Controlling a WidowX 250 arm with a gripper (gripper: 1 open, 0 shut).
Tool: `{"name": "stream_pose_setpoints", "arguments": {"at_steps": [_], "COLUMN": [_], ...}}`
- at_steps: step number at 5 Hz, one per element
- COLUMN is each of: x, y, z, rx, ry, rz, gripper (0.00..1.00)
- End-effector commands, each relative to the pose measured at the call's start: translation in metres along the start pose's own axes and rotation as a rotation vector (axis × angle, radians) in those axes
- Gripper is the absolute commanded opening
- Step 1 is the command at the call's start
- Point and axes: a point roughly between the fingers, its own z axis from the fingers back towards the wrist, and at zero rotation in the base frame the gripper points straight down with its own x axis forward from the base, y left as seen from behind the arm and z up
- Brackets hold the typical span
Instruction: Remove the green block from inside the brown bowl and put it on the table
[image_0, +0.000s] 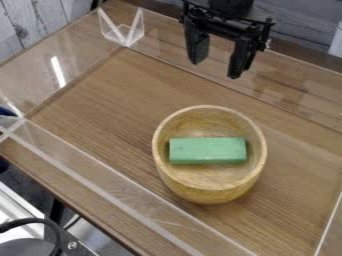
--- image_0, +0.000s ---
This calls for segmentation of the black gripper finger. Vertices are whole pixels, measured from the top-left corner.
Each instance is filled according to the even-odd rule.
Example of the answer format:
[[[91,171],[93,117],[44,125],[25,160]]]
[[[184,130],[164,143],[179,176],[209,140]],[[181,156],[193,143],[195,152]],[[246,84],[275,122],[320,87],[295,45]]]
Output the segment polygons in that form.
[[[258,50],[258,44],[250,37],[239,37],[235,40],[235,48],[229,57],[227,76],[237,79],[241,73],[250,69]]]
[[[189,17],[184,18],[184,37],[189,62],[197,65],[208,56],[209,36]]]

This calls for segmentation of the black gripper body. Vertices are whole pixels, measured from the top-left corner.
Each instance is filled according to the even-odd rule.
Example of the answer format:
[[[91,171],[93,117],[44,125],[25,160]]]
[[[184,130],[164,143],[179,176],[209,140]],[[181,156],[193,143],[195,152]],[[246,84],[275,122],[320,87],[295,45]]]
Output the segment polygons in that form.
[[[254,0],[181,0],[183,12],[180,23],[189,17],[211,34],[231,40],[250,37],[258,44],[258,51],[264,51],[270,44],[274,19],[254,11]]]

